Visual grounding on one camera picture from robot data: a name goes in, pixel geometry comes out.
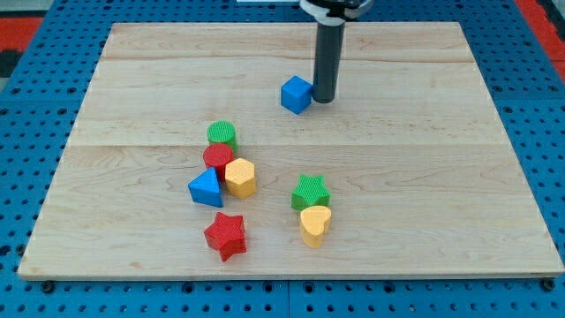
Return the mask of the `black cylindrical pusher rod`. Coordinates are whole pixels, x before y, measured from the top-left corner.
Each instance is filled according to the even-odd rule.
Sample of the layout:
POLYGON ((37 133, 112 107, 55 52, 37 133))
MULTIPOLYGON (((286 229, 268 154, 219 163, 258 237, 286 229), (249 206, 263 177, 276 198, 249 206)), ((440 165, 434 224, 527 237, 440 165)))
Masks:
POLYGON ((330 103, 335 99, 345 24, 317 25, 313 69, 313 99, 330 103))

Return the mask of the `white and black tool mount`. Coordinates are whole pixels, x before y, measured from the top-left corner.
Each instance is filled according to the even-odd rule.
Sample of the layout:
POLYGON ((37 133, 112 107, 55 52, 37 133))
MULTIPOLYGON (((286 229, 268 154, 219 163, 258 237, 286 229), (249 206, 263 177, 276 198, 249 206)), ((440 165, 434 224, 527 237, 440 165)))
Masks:
POLYGON ((340 26, 367 13, 373 0, 300 0, 300 8, 325 26, 340 26))

